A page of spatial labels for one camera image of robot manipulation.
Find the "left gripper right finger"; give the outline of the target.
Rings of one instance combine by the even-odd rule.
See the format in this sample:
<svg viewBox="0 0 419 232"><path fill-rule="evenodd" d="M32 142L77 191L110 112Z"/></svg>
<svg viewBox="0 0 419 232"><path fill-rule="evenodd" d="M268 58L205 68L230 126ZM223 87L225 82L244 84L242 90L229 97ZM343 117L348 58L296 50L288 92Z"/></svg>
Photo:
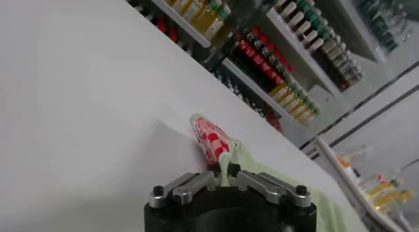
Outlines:
<svg viewBox="0 0 419 232"><path fill-rule="evenodd" d="M312 205L311 194L305 185L293 186L266 172L254 174L242 170L236 163L228 164L228 180L230 185L237 187L240 191L250 188L272 204L279 205L285 198L299 208L308 208Z"/></svg>

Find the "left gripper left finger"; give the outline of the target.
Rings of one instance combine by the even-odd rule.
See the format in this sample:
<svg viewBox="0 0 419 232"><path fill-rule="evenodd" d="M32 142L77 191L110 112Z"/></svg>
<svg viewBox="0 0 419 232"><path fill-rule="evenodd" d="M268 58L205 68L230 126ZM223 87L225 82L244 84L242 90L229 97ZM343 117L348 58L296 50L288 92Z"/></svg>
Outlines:
<svg viewBox="0 0 419 232"><path fill-rule="evenodd" d="M221 184L221 167L209 165L201 173L186 172L167 185L156 185L149 195L149 206L163 209L185 206L193 202L194 196L205 187Z"/></svg>

